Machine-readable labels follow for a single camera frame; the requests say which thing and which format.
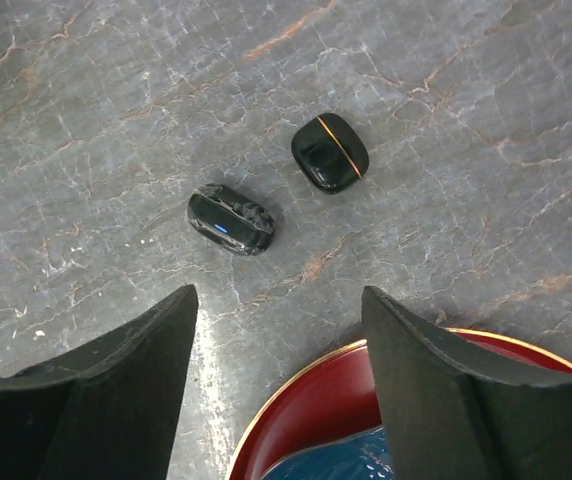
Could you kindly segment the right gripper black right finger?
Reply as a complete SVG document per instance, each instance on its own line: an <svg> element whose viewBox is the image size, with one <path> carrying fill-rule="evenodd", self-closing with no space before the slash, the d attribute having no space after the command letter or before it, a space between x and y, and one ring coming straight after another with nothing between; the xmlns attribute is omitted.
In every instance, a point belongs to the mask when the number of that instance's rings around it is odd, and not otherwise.
<svg viewBox="0 0 572 480"><path fill-rule="evenodd" d="M399 479L572 479L572 374L520 363L362 293Z"/></svg>

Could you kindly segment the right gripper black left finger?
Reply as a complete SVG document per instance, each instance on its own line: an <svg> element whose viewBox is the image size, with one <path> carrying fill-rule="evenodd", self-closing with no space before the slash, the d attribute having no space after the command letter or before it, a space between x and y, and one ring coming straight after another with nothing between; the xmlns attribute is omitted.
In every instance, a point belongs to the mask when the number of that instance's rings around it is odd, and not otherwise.
<svg viewBox="0 0 572 480"><path fill-rule="evenodd" d="M0 479L164 479L195 336L182 286L137 318L0 377Z"/></svg>

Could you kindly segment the black case with gold line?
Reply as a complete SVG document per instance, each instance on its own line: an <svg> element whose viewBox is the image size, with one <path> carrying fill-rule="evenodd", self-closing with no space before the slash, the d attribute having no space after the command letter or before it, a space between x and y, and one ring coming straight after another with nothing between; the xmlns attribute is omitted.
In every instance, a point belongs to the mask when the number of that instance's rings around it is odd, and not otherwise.
<svg viewBox="0 0 572 480"><path fill-rule="evenodd" d="M293 157L308 180L325 194L338 194L369 169L368 151L340 115L326 112L302 126L292 137Z"/></svg>

